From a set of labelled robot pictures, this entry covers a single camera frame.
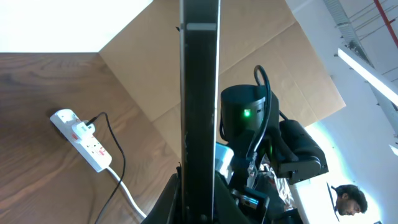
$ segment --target extension cord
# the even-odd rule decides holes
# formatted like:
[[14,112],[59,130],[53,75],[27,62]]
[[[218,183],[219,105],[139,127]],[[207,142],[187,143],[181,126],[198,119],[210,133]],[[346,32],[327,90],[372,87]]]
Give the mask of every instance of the extension cord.
[[57,111],[50,117],[50,120],[95,171],[101,172],[109,167],[112,157],[92,135],[95,131],[94,124],[86,126],[70,109]]

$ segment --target white cable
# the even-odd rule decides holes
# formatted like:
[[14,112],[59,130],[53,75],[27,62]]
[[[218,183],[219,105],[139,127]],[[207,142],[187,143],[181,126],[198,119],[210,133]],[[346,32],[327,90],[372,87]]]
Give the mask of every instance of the white cable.
[[[108,167],[108,168],[106,168],[106,169],[112,174],[112,176],[116,179],[117,182],[120,181],[120,177],[115,173],[115,171],[112,170],[112,168]],[[144,213],[144,212],[138,207],[138,205],[135,203],[134,199],[132,199],[132,196],[131,196],[131,194],[130,194],[130,191],[129,191],[129,189],[127,189],[127,187],[126,187],[126,185],[123,183],[123,181],[120,183],[120,186],[122,186],[124,192],[126,193],[127,197],[129,198],[131,205],[138,211],[138,213],[139,213],[142,217],[146,218],[147,215],[145,215],[145,213]]]

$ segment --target ear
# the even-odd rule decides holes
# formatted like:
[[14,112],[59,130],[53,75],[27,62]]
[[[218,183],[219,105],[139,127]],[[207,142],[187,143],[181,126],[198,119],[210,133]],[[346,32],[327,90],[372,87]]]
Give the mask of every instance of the ear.
[[349,196],[348,196],[347,193],[344,193],[344,194],[341,196],[341,198],[344,199],[344,200],[346,200],[346,199],[349,199]]

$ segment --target white power strip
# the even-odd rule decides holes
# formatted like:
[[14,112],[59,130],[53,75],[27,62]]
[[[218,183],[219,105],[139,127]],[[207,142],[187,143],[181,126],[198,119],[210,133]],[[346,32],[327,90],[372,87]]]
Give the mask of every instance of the white power strip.
[[[95,171],[101,172],[109,167],[112,157],[100,144],[100,142],[92,134],[81,139],[72,129],[74,124],[81,123],[80,119],[72,110],[59,110],[50,117],[50,120],[77,149],[77,151],[80,152],[80,154],[94,168]],[[92,128],[91,133],[93,133],[95,130],[93,124],[89,125],[88,128]]]

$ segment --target green light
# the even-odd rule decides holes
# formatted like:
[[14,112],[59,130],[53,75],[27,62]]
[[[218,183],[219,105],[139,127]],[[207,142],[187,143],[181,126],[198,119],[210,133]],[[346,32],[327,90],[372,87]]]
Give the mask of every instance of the green light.
[[250,114],[251,114],[250,109],[245,109],[245,110],[243,111],[243,116],[245,116],[245,117],[250,117]]

